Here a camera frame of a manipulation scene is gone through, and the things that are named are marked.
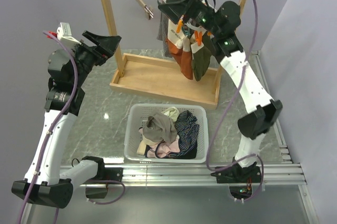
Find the olive green underwear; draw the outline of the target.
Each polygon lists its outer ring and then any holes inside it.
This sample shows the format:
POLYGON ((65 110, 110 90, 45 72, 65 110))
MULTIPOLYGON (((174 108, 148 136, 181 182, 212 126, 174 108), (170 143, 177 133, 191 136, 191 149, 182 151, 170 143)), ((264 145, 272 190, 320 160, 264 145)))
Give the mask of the olive green underwear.
POLYGON ((190 42, 192 52, 192 71, 195 80, 198 82, 207 72, 214 49, 211 39, 207 34, 204 34, 201 37, 198 32, 194 32, 190 38, 190 42))

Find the beige underwear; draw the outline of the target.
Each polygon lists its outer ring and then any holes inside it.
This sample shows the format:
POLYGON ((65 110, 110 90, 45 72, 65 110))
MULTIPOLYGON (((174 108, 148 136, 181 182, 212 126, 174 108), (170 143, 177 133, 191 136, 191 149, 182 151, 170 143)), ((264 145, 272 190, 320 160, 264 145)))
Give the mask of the beige underwear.
POLYGON ((172 119, 156 111, 148 116, 143 135, 153 142, 172 143, 177 137, 177 131, 172 119))

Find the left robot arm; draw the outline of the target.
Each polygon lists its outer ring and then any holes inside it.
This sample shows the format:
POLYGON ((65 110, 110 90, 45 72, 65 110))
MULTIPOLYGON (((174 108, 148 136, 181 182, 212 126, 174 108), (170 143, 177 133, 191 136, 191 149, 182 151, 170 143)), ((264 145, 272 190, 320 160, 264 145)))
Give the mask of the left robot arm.
POLYGON ((122 38, 84 31, 82 35, 94 44, 88 46, 75 39, 68 43, 56 33, 45 35, 61 48, 48 58, 44 124, 34 159, 23 180, 13 182, 12 193, 24 203, 63 209, 80 185, 88 180, 100 183, 106 177, 101 157, 86 156, 66 172, 61 172, 61 162, 85 96, 82 85, 95 66, 114 56, 122 38))

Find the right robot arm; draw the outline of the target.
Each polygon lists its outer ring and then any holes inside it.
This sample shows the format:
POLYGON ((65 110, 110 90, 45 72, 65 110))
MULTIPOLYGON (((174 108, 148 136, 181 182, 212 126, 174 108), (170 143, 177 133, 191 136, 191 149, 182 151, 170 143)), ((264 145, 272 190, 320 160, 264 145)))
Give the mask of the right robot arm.
POLYGON ((241 140, 229 168, 236 181, 243 182, 256 165, 260 144, 277 120, 283 105, 265 90, 249 64, 235 30, 240 25, 240 6, 233 1, 224 2, 218 10, 205 0, 165 0, 158 9, 174 24, 193 20, 213 36, 211 45, 219 65, 227 72, 241 96, 246 115, 237 121, 241 140))

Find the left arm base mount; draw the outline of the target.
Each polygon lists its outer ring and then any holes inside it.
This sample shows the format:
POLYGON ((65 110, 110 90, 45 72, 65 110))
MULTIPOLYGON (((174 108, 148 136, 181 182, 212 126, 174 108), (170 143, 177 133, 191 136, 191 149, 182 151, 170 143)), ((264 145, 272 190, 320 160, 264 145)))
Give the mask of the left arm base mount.
POLYGON ((115 168, 105 168, 103 174, 101 176, 97 175, 94 178, 91 178, 85 182, 85 185, 89 184, 99 184, 103 185, 103 187, 86 187, 85 188, 85 197, 88 202, 91 202, 95 205, 109 205, 114 202, 117 202, 121 199, 125 192, 126 187, 122 182, 123 178, 123 168, 115 167, 115 168), (110 185, 121 186, 121 193, 113 200, 107 202, 98 202, 97 200, 103 200, 107 197, 110 190, 110 185))

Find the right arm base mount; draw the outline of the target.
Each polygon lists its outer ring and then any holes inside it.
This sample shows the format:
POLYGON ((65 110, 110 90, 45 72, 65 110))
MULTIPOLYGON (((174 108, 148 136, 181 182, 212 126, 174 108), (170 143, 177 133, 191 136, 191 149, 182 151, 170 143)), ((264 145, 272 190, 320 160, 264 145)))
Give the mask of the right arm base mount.
POLYGON ((226 170, 211 173, 218 184, 229 184, 230 195, 234 200, 247 201, 262 190, 264 168, 256 162, 249 167, 242 168, 236 164, 226 170))

